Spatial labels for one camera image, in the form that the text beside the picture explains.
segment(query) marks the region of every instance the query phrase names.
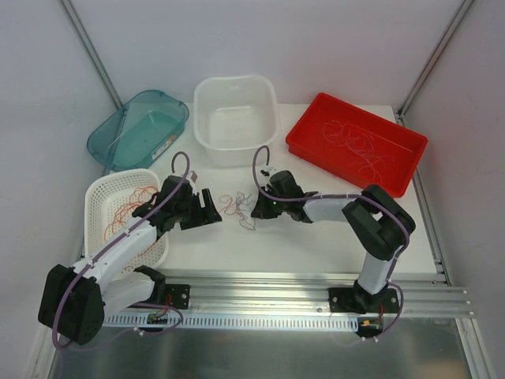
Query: red plastic tray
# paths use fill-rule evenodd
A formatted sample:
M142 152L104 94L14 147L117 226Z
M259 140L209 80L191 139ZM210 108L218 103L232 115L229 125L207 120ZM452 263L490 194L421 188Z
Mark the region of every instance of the red plastic tray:
M290 152L356 186L405 193L428 138L325 93L286 137Z

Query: string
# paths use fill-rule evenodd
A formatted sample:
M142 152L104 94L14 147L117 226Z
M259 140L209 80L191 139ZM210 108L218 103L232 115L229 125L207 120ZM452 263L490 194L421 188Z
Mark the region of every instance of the string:
M382 183L383 178L376 169L376 165L382 163L384 166L385 163L383 159L386 157L378 156L375 153L374 140L371 134L360 132L357 130L359 129L357 126L355 126L355 130L352 130L352 125L353 124L350 122L342 124L336 120L326 122L323 125L323 138L328 144L339 148L347 148L357 155L361 161L353 163L359 165L357 172L362 172L368 168L372 171L370 180Z
M256 202L251 200L251 196L252 194L246 196L243 192L237 192L235 199L231 195L222 195L219 201L225 206L219 210L219 213L223 213L226 216L239 216L238 224L241 227L248 231L256 231L256 219L250 216Z
M127 202L118 208L112 218L112 222L105 228L105 231L103 232L103 241L107 242L116 233L118 233L126 225L126 223L128 223L133 211L142 204L154 200L154 196L157 193L158 189L154 186L137 187L134 189ZM137 257L143 257L145 254L149 253L157 243L159 243L159 240L153 242L145 251L139 253ZM132 270L134 270L134 267L132 265L128 265L122 269L122 273Z

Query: white tabletop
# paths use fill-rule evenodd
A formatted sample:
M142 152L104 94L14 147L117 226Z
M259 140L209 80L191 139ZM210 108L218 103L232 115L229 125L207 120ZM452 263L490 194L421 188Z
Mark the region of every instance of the white tabletop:
M271 146L271 166L290 170L298 185L305 191L322 193L357 193L356 186L288 152L286 135L293 128L308 105L280 104L281 133ZM391 107L366 106L363 109L385 119L395 121ZM223 195L236 196L237 191L252 194L251 167L217 168L212 166L205 149L193 133L190 116L186 130L169 149L150 167L161 182L171 173L170 161L177 151L184 151L191 159L191 170L198 174L199 189L210 188L217 209L223 208ZM176 164L182 170L183 159ZM421 210L413 184L398 203L413 217L417 229L410 239L409 249L396 267L397 273L436 273L432 251L426 235ZM294 222L288 215L274 220L257 220L256 230L241 227L238 216L223 216L221 223L181 231L175 227L169 233L168 257L160 268L223 270L240 272L305 272L358 273L361 271L365 250L349 224Z

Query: plastic basket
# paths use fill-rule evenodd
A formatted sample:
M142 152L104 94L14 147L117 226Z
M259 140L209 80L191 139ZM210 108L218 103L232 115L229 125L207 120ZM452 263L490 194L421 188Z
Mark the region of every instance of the plastic basket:
M202 81L193 113L195 138L220 167L250 166L254 152L279 134L274 86L258 75Z
M320 93L286 137L290 152L365 188L379 184L401 197L428 139Z
M84 210L84 255L90 257L102 246L110 235L104 236L107 226L113 222L119 208L129 201L138 187L154 186L160 188L158 176L146 169L122 171L104 176L90 185L86 192ZM121 271L115 279L120 279L141 265L156 267L168 254L168 236L164 235L147 253L140 252Z

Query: purple cable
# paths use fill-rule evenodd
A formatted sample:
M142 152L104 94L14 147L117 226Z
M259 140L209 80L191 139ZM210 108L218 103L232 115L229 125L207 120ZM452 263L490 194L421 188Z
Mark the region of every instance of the purple cable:
M379 209L384 215L390 217L398 225L398 227L402 231L403 235L405 236L405 243L403 244L402 247L400 247L400 249L398 249L398 251L396 252L396 254L393 256L393 262L391 263L391 267L389 268L389 272L387 273L387 276L386 276L386 281L392 287L396 288L398 290L399 294L400 294L400 309L398 310L398 313L397 313L395 319L382 331L382 333L380 333L380 335L383 335L386 331L388 331L389 329L391 329L391 326L393 326L394 324L396 324L396 322L400 318L400 315L402 314L402 311L403 311L403 290L402 290L402 288L398 284L392 283L390 281L390 278L391 278L391 274L393 273L393 270L395 269L396 262L398 261L398 257L405 251L405 249L407 248L407 246L410 243L409 232L403 226L402 222L400 220L398 220L398 218L395 215L393 215L391 212L389 212L387 209L385 209L385 207L383 207L382 205L380 205L376 201L374 201L374 200L372 200L372 199L370 199L368 197L365 197L363 195L359 195L359 194L349 194L349 195L342 194L342 195L319 195L319 196L311 196L311 197L291 197L291 198L276 197L276 196L270 195L269 193L267 193L266 191L264 191L261 188L261 184L258 181L258 177L256 175L256 161L258 159L258 155L260 154L261 150L263 150L263 149L265 149L267 151L267 166L270 163L270 148L267 145L264 144L263 146L260 146L256 150L256 152L254 153L254 157L252 158L252 168L253 168L252 169L252 177L254 178L254 183L256 184L256 187L258 187L258 190L265 197L267 197L267 198L269 198L269 199L271 199L273 201L285 201L285 202L315 201L315 200L320 200L320 199L347 199L347 198L349 198L349 199L360 199L360 200L368 202L369 204L371 204L374 207L376 207L377 209Z
M176 152L174 155L174 158L172 158L172 167L174 167L174 161L178 156L184 156L186 159L186 169L184 171L184 174L182 175L181 181L175 186L175 188L168 194L168 196L163 199L161 203L159 203L152 211L150 211L145 217L142 218L142 220L138 221L135 223L130 229L128 229L127 232L121 233L117 238L114 240L110 241L105 247L103 247L93 258L92 258L92 263L96 263L98 259L100 259L107 251L112 249L115 245L117 245L124 237L126 237L130 232L134 231L137 229L145 220L147 220L149 217L157 213L171 198L173 195L176 194L177 191L182 187L183 182L185 181L186 177L188 176L189 173L189 157L185 152ZM58 304L58 308L56 309L56 314L54 315L54 321L53 321L53 332L52 332L52 340L53 340L53 345L56 347L57 350L64 349L65 347L68 347L71 341L69 341L65 345L61 345L58 341L58 325L60 322L60 318L62 316L63 312L63 306L65 305L67 299L70 296L70 293L72 292L72 289L76 286L77 282L79 282L80 278L83 277L83 275L86 273L91 268L91 265L85 265L84 268L77 274L75 278L70 282L70 285L66 288L65 292L63 293L62 299L60 300L60 303Z
M137 302L137 303L135 303L133 305L134 306L143 306L143 307L153 308L155 304L148 304L146 302ZM179 320L178 320L178 322L176 324L171 325L168 328L164 328L164 330L162 330L161 332L145 332L144 331L144 334L146 336L159 336L159 335L162 335L162 334L167 334L168 332L170 332L170 331L174 330L175 328L177 328L184 321L184 317L183 317L181 311L178 310L178 309L176 309L176 308L174 308L174 307L172 307L172 306L155 305L155 307L156 307L156 309L161 308L161 309L164 309L164 310L173 310L175 313L178 314ZM97 346L97 347L86 348L86 347L73 347L73 346L70 346L69 349L72 350L72 351L82 352L82 353L87 353L87 352L90 352L90 351L97 351L97 350L103 349L105 347L108 347L118 337L122 336L123 334L126 334L127 332L135 332L135 329L134 328L127 328L127 329L121 330L118 334L116 334L110 340L108 340L107 342L105 342L105 343L103 343L103 344L101 344L100 346ZM72 343L72 341L69 341L64 346L69 346L71 343ZM59 352L61 354L60 354L60 357L59 357L59 360L58 360L58 367L56 368L56 370L58 372L58 375L56 376L57 378L60 378L62 376L62 374L63 374L63 353L62 353L61 350Z

